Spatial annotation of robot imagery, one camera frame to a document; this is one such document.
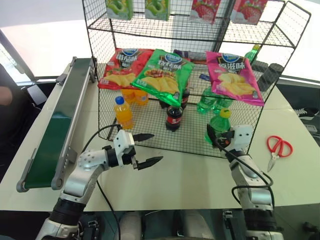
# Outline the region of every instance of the green conveyor belt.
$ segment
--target green conveyor belt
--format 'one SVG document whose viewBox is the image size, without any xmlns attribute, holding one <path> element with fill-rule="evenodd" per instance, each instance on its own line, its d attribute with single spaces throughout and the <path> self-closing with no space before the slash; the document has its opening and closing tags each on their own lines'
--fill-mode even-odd
<svg viewBox="0 0 320 240">
<path fill-rule="evenodd" d="M 24 183 L 26 189 L 51 186 L 51 181 L 55 175 L 56 166 L 76 111 L 78 99 L 86 80 L 90 61 L 90 58 L 78 58 L 73 64 L 26 176 Z"/>
</svg>

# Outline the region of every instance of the green juice box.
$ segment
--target green juice box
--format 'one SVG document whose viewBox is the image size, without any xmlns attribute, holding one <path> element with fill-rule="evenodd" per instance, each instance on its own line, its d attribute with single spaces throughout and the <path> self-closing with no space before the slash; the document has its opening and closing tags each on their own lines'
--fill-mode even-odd
<svg viewBox="0 0 320 240">
<path fill-rule="evenodd" d="M 168 21 L 170 0 L 145 0 L 145 18 Z"/>
<path fill-rule="evenodd" d="M 105 4 L 111 19 L 130 20 L 134 15 L 133 0 L 105 0 Z"/>
</svg>

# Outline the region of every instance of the blue bottle cap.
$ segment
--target blue bottle cap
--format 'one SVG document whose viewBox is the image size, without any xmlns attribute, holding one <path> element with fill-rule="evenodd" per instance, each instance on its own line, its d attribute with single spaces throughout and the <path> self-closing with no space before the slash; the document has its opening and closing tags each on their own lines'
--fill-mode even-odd
<svg viewBox="0 0 320 240">
<path fill-rule="evenodd" d="M 125 100 L 122 96 L 117 96 L 115 99 L 116 104 L 121 105 L 125 103 Z"/>
</svg>

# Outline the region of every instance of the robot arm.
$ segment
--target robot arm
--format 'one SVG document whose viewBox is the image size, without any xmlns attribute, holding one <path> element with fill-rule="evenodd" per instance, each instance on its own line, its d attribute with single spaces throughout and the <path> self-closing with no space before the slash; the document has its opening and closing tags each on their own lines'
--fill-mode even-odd
<svg viewBox="0 0 320 240">
<path fill-rule="evenodd" d="M 239 203 L 244 212 L 246 239 L 283 240 L 273 215 L 273 194 L 260 177 L 262 171 L 251 156 L 245 154 L 245 149 L 252 138 L 252 126 L 237 125 L 231 127 L 230 131 L 216 136 L 213 128 L 208 125 L 207 132 L 214 146 L 219 147 L 221 155 L 229 161 L 231 175 L 237 185 L 235 188 Z"/>
<path fill-rule="evenodd" d="M 83 152 L 76 167 L 65 182 L 64 188 L 49 218 L 45 220 L 36 240 L 74 239 L 78 221 L 86 207 L 98 176 L 109 168 L 132 164 L 134 169 L 145 169 L 163 157 L 152 157 L 139 163 L 135 159 L 135 141 L 143 141 L 152 134 L 137 134 L 120 130 L 114 138 L 114 148 Z"/>
</svg>

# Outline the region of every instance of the scissors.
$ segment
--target scissors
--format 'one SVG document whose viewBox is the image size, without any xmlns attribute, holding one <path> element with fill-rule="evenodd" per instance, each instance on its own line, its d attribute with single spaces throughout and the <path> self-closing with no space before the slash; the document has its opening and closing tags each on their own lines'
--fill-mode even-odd
<svg viewBox="0 0 320 240">
<path fill-rule="evenodd" d="M 277 140 L 273 147 L 270 146 L 271 139 Z M 294 151 L 294 148 L 292 147 L 292 145 L 289 142 L 283 140 L 281 137 L 276 136 L 276 135 L 272 135 L 272 136 L 268 137 L 268 139 L 266 140 L 266 145 L 267 145 L 269 151 L 271 152 L 271 157 L 272 157 L 271 160 L 269 161 L 269 164 L 268 164 L 268 172 L 270 172 L 270 170 L 274 167 L 274 165 L 276 164 L 276 160 L 278 158 L 289 157 Z M 289 153 L 287 153 L 287 154 L 283 153 L 285 145 L 289 148 Z"/>
</svg>

